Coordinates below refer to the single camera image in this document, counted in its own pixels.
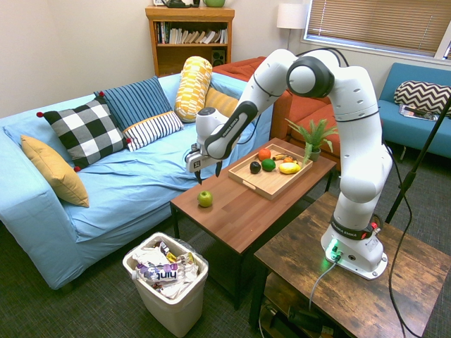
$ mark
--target table leg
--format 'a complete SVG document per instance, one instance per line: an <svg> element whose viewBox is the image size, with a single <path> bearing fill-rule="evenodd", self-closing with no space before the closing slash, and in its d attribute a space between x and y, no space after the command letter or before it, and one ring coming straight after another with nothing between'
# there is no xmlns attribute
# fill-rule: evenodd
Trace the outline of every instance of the table leg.
<svg viewBox="0 0 451 338"><path fill-rule="evenodd" d="M324 192L328 192L330 188L330 184L332 182L333 173L335 172L335 167L329 172L329 177L327 179L326 190Z"/></svg>
<svg viewBox="0 0 451 338"><path fill-rule="evenodd" d="M241 267L243 256L238 256L238 262L235 267L235 295L233 297L233 307L235 310L240 308L240 295L241 295Z"/></svg>
<svg viewBox="0 0 451 338"><path fill-rule="evenodd" d="M180 233L178 231L177 208L172 203L169 203L169 205L171 206L171 215L172 215L172 218L173 218L174 237L179 239L180 238Z"/></svg>
<svg viewBox="0 0 451 338"><path fill-rule="evenodd" d="M261 264L257 263L254 280L254 291L252 293L251 311L249 314L249 324L252 329L257 328L260 316L261 301L263 299L266 278L268 277L268 269Z"/></svg>

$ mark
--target white striped pillow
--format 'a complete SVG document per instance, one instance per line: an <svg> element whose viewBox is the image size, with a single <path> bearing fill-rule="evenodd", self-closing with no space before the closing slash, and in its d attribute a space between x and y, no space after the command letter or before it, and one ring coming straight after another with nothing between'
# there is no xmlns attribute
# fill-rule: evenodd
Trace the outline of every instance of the white striped pillow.
<svg viewBox="0 0 451 338"><path fill-rule="evenodd" d="M183 129L183 123L173 111L152 116L123 131L130 151L138 150L153 141Z"/></svg>

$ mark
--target potted plant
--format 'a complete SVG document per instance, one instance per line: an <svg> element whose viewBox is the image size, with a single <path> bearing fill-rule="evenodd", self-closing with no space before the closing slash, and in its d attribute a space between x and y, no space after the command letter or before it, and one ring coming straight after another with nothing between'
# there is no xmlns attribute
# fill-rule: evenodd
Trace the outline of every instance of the potted plant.
<svg viewBox="0 0 451 338"><path fill-rule="evenodd" d="M327 120L324 118L315 125L313 120L310 120L310 131L297 125L296 123L288 120L289 126L300 133L305 140L305 155L302 161L302 166L305 165L308 159L313 162L318 160L319 154L321 153L321 146L325 143L329 145L330 151L333 151L332 142L326 139L327 136L332 134L338 134L338 129L336 126L326 128Z"/></svg>

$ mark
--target blue couch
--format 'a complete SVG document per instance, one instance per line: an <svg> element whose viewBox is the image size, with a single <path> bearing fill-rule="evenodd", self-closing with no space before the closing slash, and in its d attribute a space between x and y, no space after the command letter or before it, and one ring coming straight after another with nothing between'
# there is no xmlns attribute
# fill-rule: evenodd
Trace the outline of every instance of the blue couch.
<svg viewBox="0 0 451 338"><path fill-rule="evenodd" d="M159 79L172 107L180 74ZM246 83L213 74L211 86L239 99ZM32 259L52 289L74 280L89 266L152 229L170 214L169 201L195 186L184 158L196 142L194 123L184 130L130 152L111 154L78 173L89 195L89 208L58 199L20 147L20 135L37 138L57 150L73 166L58 137L38 111L75 108L94 95L61 102L0 119L0 220ZM269 139L271 106L247 126L223 167ZM202 171L202 178L214 166Z"/></svg>
<svg viewBox="0 0 451 338"><path fill-rule="evenodd" d="M378 101L385 140L414 149L422 149L435 122L402 116L393 98L398 86L408 80L451 86L451 71L394 63L385 81ZM428 151L451 158L450 143L451 120L445 118Z"/></svg>

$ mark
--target trash can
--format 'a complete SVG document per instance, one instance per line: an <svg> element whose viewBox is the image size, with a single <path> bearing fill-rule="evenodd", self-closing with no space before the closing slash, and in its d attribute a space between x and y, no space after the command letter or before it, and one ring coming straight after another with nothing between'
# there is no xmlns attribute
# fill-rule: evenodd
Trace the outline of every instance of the trash can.
<svg viewBox="0 0 451 338"><path fill-rule="evenodd" d="M202 314L204 300L204 285L208 275L208 263L198 253L189 250L177 239L162 232L154 233L143 241L137 248L125 255L122 263L130 277L135 270L137 261L132 255L137 249L153 247L155 243L163 241L175 256L192 252L194 261L199 266L198 274L194 282L175 299L168 299L155 291L152 286L142 279L134 279L138 292L147 310L169 331L177 337L184 337L191 327L199 320Z"/></svg>

